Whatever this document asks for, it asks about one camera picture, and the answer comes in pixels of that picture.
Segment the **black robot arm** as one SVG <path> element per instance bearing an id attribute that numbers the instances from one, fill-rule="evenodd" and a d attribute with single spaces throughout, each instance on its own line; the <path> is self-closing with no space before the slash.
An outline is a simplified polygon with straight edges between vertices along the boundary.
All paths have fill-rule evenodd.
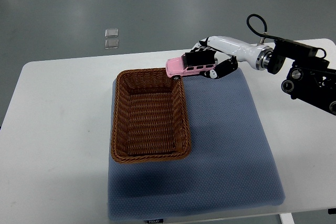
<path id="1" fill-rule="evenodd" d="M 335 70 L 328 68 L 326 51 L 320 47 L 269 35 L 266 21 L 258 14 L 249 15 L 246 23 L 260 37 L 261 45 L 265 39 L 272 39 L 275 43 L 274 49 L 262 52 L 256 58 L 257 69 L 277 74 L 285 59 L 292 59 L 286 80 L 281 84 L 282 91 L 292 99 L 300 99 L 335 115 Z"/>

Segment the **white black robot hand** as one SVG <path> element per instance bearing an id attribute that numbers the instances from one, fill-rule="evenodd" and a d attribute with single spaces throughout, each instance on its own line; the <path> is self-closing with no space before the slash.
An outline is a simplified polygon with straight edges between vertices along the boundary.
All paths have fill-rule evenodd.
<path id="1" fill-rule="evenodd" d="M 200 75 L 210 79 L 220 79 L 238 68 L 239 62 L 247 62 L 255 69 L 263 71 L 267 68 L 272 49 L 264 44 L 252 45 L 238 39 L 225 36 L 210 36 L 197 42 L 194 51 L 211 50 L 222 52 L 228 56 L 213 69 L 201 71 Z"/>

